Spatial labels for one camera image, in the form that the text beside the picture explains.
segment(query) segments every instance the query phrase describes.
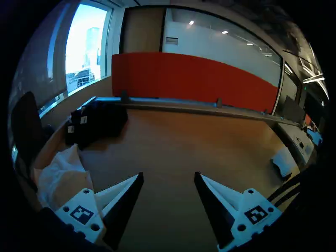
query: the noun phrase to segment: orange object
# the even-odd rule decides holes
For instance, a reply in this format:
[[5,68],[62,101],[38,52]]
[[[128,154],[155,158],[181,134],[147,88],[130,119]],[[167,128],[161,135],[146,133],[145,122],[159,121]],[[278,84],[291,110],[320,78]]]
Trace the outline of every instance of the orange object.
[[112,91],[120,96],[222,103],[272,112],[278,88],[239,68],[176,53],[135,52],[112,56]]
[[307,125],[310,125],[310,123],[311,123],[311,121],[312,121],[312,119],[309,117],[308,114],[306,114],[304,120],[305,120],[305,123],[306,123]]

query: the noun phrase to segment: black cable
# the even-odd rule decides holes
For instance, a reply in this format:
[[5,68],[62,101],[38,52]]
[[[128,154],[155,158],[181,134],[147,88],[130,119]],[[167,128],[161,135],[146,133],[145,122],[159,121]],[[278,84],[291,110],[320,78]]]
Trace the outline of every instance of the black cable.
[[296,185],[297,183],[300,182],[300,174],[295,175],[291,180],[289,180],[288,182],[286,182],[284,185],[282,185],[281,187],[279,187],[278,189],[275,190],[274,193],[272,193],[267,200],[269,202],[271,202],[272,200],[274,200],[277,196],[279,196],[280,194],[282,194],[284,191],[286,191],[288,188],[292,187],[293,185]]
[[286,195],[284,195],[281,199],[279,199],[274,206],[278,207],[280,206],[282,203],[284,203],[286,200],[288,200],[289,198],[291,198],[292,196],[294,196],[295,194],[299,193],[301,190],[301,185],[298,185],[297,187],[295,187],[294,189],[292,189],[290,192],[288,192]]

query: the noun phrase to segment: ceiling light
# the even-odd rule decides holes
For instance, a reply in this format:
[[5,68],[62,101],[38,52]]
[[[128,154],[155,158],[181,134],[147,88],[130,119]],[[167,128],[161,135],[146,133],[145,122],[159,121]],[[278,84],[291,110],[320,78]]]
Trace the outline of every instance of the ceiling light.
[[315,80],[304,81],[303,83],[309,83],[309,82],[314,82],[314,81],[324,81],[324,77],[321,77]]
[[285,64],[285,67],[288,69],[288,71],[291,72],[291,74],[293,73],[293,71],[290,69],[290,67],[287,64]]

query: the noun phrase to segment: label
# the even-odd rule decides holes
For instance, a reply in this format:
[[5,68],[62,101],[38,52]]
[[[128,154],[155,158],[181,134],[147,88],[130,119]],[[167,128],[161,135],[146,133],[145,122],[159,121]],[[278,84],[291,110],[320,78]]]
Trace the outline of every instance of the label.
[[68,133],[74,132],[74,126],[68,126]]
[[87,116],[82,116],[81,117],[81,124],[87,123]]

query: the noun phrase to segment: chair backrest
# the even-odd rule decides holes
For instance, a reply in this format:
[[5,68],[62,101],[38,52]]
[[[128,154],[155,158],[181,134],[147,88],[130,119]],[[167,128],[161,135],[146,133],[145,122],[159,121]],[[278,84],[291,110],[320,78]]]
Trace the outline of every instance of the chair backrest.
[[42,123],[32,92],[24,94],[13,108],[11,128],[16,148],[28,169],[45,143]]

